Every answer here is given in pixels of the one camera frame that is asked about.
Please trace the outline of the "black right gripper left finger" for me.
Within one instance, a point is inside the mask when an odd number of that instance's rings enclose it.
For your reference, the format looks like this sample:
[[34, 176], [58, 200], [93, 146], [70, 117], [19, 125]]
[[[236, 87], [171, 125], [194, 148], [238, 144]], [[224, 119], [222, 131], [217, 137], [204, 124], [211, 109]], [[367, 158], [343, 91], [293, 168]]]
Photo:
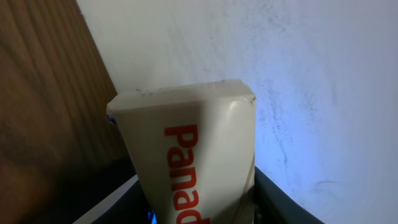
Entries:
[[134, 175], [89, 209], [73, 224], [155, 223], [137, 175]]

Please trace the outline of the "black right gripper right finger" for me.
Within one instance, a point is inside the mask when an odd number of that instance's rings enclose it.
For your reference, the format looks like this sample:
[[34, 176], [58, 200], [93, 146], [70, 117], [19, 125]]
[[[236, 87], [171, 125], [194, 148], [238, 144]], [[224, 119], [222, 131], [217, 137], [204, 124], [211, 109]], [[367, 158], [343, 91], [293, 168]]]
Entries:
[[254, 224], [323, 224], [257, 167], [254, 174], [254, 204]]

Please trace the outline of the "white Panadol box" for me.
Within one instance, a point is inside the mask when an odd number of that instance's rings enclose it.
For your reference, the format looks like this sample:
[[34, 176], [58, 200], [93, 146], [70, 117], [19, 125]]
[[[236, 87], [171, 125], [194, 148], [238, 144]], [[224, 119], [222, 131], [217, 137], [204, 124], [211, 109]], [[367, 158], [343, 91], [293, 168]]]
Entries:
[[158, 223], [252, 223], [256, 98], [241, 80], [118, 94], [107, 105]]

